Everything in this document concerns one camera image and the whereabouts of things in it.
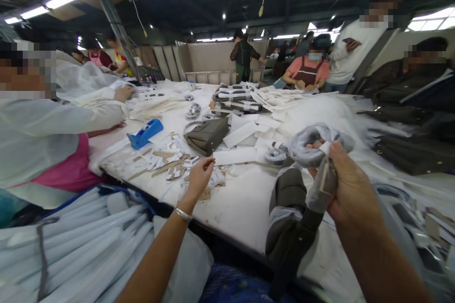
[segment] bracelet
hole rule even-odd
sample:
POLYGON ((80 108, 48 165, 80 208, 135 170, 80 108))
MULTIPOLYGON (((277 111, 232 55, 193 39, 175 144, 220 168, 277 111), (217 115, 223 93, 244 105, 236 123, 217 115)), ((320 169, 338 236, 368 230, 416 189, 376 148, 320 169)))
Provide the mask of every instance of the bracelet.
POLYGON ((193 217, 189 214, 186 214, 184 211, 182 211, 180 208, 175 207, 174 208, 175 212, 183 218, 183 220, 190 222, 193 220, 193 217))

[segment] leather bag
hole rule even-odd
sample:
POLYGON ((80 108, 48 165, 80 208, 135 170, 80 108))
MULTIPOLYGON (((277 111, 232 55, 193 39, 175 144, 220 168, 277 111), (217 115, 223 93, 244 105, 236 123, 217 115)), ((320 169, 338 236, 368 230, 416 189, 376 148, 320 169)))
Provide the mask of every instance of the leather bag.
POLYGON ((203 156, 210 156, 229 132, 228 119, 219 118, 199 124, 184 135, 188 145, 203 156))

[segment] pink shirt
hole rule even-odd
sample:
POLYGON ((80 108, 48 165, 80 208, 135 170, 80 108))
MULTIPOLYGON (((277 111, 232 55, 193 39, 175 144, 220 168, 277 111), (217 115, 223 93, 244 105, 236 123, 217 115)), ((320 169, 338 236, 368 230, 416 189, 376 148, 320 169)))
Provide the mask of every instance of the pink shirt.
MULTIPOLYGON (((308 56, 305 57, 298 57, 296 58, 292 64, 288 67, 286 71, 292 72, 291 78, 294 78, 297 73, 299 73, 300 69, 302 68, 302 60, 305 58, 305 66, 309 68, 317 68, 319 65, 319 62, 313 62, 308 59, 308 56)), ((330 76, 330 66, 328 61, 323 61, 321 67, 319 68, 318 74, 316 75, 316 83, 318 83, 320 80, 327 79, 330 76)))

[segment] white fabric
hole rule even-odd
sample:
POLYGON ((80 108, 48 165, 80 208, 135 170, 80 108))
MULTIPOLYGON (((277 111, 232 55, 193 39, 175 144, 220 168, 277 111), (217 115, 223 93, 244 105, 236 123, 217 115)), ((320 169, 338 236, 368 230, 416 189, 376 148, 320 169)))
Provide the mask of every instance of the white fabric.
MULTIPOLYGON (((166 220, 159 216, 153 218, 155 237, 166 220)), ((197 303, 204 291, 213 261, 208 246, 187 230, 162 303, 197 303)))
POLYGON ((366 55, 385 32, 388 23, 388 21, 384 21, 377 23, 378 27, 367 28, 366 23, 356 20, 343 28, 330 54, 330 76, 326 82, 330 84, 348 83, 366 55), (343 42, 343 39, 346 38, 353 38, 362 45, 348 53, 346 43, 343 42))
POLYGON ((77 134, 120 123, 114 101, 86 109, 48 99, 0 100, 0 188, 44 208, 56 208, 74 196, 55 188, 25 184, 74 154, 77 134))

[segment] metal pole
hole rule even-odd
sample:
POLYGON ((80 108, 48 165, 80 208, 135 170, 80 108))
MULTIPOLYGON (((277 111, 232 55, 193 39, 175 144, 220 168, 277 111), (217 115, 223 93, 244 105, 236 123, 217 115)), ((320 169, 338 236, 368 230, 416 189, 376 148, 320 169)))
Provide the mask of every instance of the metal pole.
POLYGON ((115 35, 120 41, 120 45, 122 46, 123 52, 125 53, 125 57, 127 58, 128 64, 131 68, 131 71, 133 72, 134 77, 138 81, 141 81, 139 71, 134 61, 135 53, 131 47, 128 34, 123 24, 121 23, 120 17, 118 16, 117 10, 115 9, 112 0, 100 0, 100 3, 115 35))

